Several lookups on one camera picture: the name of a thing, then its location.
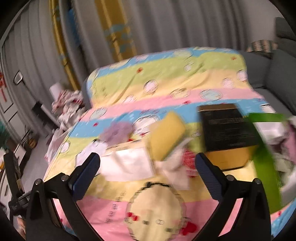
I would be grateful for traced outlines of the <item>purple mesh scrunchie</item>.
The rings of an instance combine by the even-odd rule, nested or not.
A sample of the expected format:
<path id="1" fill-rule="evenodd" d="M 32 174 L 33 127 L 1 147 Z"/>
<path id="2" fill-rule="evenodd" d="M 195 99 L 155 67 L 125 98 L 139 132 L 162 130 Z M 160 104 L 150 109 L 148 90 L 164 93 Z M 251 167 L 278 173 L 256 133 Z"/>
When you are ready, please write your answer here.
<path id="1" fill-rule="evenodd" d="M 100 141 L 109 146 L 127 142 L 133 132 L 132 123 L 127 121 L 112 122 L 99 136 Z"/>

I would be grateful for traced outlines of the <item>red white patterned cloth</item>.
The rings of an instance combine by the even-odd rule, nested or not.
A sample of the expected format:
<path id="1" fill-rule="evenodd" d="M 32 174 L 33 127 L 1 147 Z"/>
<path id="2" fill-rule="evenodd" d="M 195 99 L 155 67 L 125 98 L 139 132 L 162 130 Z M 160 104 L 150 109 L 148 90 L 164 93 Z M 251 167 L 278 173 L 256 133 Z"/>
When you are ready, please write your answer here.
<path id="1" fill-rule="evenodd" d="M 186 173 L 190 178 L 198 176 L 198 172 L 195 166 L 196 154 L 189 149 L 185 149 L 183 153 L 182 162 L 186 168 Z"/>

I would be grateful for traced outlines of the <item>black and gold box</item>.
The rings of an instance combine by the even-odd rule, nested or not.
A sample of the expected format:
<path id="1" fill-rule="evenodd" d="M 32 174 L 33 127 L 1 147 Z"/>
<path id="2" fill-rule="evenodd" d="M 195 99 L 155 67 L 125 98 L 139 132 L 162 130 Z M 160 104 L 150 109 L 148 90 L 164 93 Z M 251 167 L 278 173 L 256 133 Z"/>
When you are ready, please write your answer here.
<path id="1" fill-rule="evenodd" d="M 237 105 L 222 103 L 198 107 L 204 154 L 223 171 L 243 168 L 259 144 L 259 134 Z"/>

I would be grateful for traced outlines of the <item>white fluffy towel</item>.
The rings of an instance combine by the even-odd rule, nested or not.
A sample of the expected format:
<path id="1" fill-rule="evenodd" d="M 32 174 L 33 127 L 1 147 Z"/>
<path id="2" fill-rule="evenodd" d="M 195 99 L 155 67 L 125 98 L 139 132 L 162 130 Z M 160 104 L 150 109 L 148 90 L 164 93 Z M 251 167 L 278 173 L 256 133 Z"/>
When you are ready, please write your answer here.
<path id="1" fill-rule="evenodd" d="M 187 175 L 187 168 L 183 165 L 183 155 L 186 145 L 192 138 L 185 138 L 163 161 L 155 161 L 156 170 L 164 175 L 169 184 L 176 190 L 189 190 L 190 181 Z"/>

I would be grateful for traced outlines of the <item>tissue pack with white tissue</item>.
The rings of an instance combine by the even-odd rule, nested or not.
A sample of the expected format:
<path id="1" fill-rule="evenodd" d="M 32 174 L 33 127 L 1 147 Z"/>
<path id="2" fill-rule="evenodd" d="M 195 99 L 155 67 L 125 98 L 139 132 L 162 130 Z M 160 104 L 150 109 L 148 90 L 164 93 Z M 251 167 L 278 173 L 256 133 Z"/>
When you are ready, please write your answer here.
<path id="1" fill-rule="evenodd" d="M 106 181 L 129 182 L 155 176 L 152 161 L 142 140 L 121 143 L 106 149 L 100 156 L 97 174 Z"/>

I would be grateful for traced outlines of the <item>potted plant decoration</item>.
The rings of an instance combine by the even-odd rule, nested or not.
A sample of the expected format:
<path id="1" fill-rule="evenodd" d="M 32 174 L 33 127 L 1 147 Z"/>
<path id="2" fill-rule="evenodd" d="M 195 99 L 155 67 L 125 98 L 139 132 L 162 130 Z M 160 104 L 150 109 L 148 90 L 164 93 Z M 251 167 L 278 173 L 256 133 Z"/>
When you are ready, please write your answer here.
<path id="1" fill-rule="evenodd" d="M 26 150 L 33 150 L 38 144 L 38 137 L 32 130 L 28 130 L 22 138 L 22 146 Z"/>

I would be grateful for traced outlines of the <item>black upright vacuum cleaner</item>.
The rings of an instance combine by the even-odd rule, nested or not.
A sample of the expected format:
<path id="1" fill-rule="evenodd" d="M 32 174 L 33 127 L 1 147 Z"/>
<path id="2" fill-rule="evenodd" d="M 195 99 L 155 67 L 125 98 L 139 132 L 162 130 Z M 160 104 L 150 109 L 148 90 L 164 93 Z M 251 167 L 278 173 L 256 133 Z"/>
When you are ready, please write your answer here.
<path id="1" fill-rule="evenodd" d="M 49 112 L 46 106 L 32 93 L 32 91 L 27 87 L 23 74 L 18 70 L 13 78 L 13 83 L 15 86 L 22 86 L 25 93 L 29 95 L 29 101 L 31 102 L 31 110 L 34 115 L 41 121 L 43 126 L 48 126 L 51 130 L 56 130 L 59 128 L 55 117 Z"/>

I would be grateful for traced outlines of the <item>yellow green sponge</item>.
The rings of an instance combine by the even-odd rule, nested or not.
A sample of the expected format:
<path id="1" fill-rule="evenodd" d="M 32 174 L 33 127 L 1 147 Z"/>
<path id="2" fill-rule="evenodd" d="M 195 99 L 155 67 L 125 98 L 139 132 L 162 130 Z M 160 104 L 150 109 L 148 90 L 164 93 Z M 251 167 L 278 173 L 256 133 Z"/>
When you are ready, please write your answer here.
<path id="1" fill-rule="evenodd" d="M 175 112 L 169 112 L 164 119 L 157 121 L 150 131 L 147 149 L 153 161 L 163 161 L 184 139 L 186 125 Z"/>

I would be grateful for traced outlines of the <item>pile of clothes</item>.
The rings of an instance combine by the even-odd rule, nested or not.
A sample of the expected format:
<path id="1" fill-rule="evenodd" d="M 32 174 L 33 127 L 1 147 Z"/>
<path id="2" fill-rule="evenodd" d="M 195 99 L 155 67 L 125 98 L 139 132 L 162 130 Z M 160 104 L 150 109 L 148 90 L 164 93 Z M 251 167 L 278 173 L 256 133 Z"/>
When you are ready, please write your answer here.
<path id="1" fill-rule="evenodd" d="M 86 111 L 82 91 L 63 90 L 52 103 L 52 113 L 57 117 L 60 129 L 67 131 L 77 123 Z"/>

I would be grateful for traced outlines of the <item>colourful cartoon bed sheet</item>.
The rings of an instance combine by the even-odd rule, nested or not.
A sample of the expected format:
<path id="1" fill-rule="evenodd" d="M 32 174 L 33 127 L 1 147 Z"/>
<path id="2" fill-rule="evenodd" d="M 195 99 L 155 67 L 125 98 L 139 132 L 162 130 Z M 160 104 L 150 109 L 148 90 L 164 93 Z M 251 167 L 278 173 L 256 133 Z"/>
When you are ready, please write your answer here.
<path id="1" fill-rule="evenodd" d="M 255 181 L 267 200 L 255 213 L 284 215 L 295 201 L 295 122 L 278 104 L 291 59 L 192 47 L 98 68 L 86 81 L 90 109 L 45 180 L 99 154 L 74 206 L 104 240 L 225 238 L 246 202 L 237 185 Z"/>

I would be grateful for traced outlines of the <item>white paper roll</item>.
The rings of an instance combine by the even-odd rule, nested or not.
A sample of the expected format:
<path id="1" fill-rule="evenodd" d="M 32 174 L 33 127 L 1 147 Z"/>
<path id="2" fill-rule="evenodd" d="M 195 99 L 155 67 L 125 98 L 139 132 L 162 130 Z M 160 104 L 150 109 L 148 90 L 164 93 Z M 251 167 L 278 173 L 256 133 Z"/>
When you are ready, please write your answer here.
<path id="1" fill-rule="evenodd" d="M 60 93 L 64 91 L 64 88 L 59 82 L 57 82 L 49 88 L 49 91 L 50 91 L 53 99 L 57 100 L 60 96 Z"/>

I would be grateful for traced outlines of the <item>grey sofa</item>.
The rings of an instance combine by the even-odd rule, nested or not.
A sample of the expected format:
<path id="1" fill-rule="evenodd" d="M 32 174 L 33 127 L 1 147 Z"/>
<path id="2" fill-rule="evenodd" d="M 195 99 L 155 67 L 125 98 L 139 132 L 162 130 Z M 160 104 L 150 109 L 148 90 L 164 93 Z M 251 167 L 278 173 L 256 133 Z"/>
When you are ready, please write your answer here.
<path id="1" fill-rule="evenodd" d="M 248 81 L 262 99 L 259 108 L 264 113 L 295 115 L 295 33 L 288 22 L 275 18 L 278 48 L 271 59 L 240 51 L 247 66 Z"/>

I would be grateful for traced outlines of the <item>grey curtain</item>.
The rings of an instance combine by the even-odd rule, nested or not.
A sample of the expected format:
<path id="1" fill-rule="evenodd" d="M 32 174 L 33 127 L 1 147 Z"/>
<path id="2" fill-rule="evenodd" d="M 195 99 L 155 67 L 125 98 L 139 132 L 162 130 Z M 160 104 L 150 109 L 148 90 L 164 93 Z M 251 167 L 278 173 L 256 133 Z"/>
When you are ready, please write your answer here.
<path id="1" fill-rule="evenodd" d="M 246 49 L 275 37 L 280 15 L 269 1 L 122 1 L 137 54 L 183 47 Z M 49 1 L 1 1 L 1 123 L 18 140 L 28 130 L 48 131 L 31 110 L 29 95 L 13 78 L 20 70 L 29 89 L 50 108 L 49 88 L 69 82 L 52 31 Z"/>

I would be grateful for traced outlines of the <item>striped cushion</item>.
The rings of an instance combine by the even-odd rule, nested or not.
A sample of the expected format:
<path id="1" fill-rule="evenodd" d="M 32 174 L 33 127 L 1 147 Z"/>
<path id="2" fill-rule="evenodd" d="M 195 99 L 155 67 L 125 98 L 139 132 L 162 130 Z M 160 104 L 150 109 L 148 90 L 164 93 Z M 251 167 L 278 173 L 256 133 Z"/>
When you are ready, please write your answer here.
<path id="1" fill-rule="evenodd" d="M 255 53 L 271 59 L 273 57 L 273 51 L 277 48 L 278 44 L 272 40 L 258 40 L 249 44 L 246 52 Z"/>

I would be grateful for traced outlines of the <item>yellow patterned curtain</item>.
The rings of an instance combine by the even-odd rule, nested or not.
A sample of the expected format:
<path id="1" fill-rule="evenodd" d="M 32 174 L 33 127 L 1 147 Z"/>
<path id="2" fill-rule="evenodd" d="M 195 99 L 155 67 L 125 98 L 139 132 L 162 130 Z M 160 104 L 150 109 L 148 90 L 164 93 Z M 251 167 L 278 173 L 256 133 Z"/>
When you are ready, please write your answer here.
<path id="1" fill-rule="evenodd" d="M 69 86 L 96 68 L 137 54 L 122 1 L 49 1 L 56 48 Z"/>

